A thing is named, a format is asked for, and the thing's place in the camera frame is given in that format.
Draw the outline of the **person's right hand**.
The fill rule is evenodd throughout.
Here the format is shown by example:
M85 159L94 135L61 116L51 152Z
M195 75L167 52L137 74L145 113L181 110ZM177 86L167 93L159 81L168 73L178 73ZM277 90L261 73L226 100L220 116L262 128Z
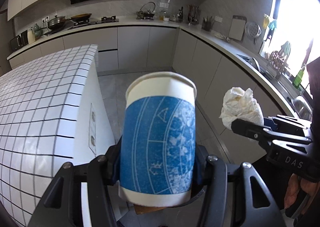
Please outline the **person's right hand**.
M299 181L298 176L296 174L292 174L289 179L287 191L284 198L284 209L287 209L294 204L297 199L297 194L301 190L306 192L310 196L308 203L301 211L301 213L304 214L308 210L319 190L319 182L313 183L303 178Z

